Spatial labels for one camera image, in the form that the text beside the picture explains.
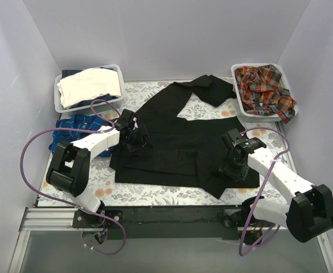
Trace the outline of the black long sleeve shirt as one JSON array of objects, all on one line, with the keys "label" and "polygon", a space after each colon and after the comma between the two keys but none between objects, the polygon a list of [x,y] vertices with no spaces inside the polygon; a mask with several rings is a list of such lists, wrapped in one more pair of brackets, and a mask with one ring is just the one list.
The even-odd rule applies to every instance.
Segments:
[{"label": "black long sleeve shirt", "polygon": [[130,155],[117,145],[110,160],[117,183],[197,187],[215,198],[227,188],[259,186],[256,171],[249,171],[244,182],[216,173],[227,151],[222,135],[231,129],[245,130],[238,118],[188,121],[178,117],[195,94],[191,82],[170,84],[137,110],[153,148]]}]

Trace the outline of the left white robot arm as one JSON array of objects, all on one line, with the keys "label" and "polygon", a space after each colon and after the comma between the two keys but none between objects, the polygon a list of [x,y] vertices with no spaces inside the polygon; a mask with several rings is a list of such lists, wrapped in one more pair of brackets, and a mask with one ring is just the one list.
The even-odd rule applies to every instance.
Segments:
[{"label": "left white robot arm", "polygon": [[104,223],[105,213],[102,211],[104,204],[88,187],[90,164],[99,154],[118,144],[130,155],[144,147],[152,147],[146,125],[130,110],[123,110],[115,123],[101,125],[80,140],[60,142],[47,172],[47,183],[84,209],[85,220],[94,228]]}]

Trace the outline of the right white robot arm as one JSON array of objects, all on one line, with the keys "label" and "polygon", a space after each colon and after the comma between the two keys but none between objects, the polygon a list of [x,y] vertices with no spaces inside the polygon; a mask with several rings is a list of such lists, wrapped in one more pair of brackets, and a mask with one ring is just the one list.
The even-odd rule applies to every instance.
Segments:
[{"label": "right white robot arm", "polygon": [[333,229],[333,196],[329,187],[314,185],[297,175],[258,138],[248,138],[238,129],[227,131],[221,138],[227,157],[220,173],[235,182],[244,182],[249,171],[257,171],[287,201],[284,205],[262,196],[251,197],[240,208],[220,214],[226,227],[254,226],[267,221],[287,228],[303,243]]}]

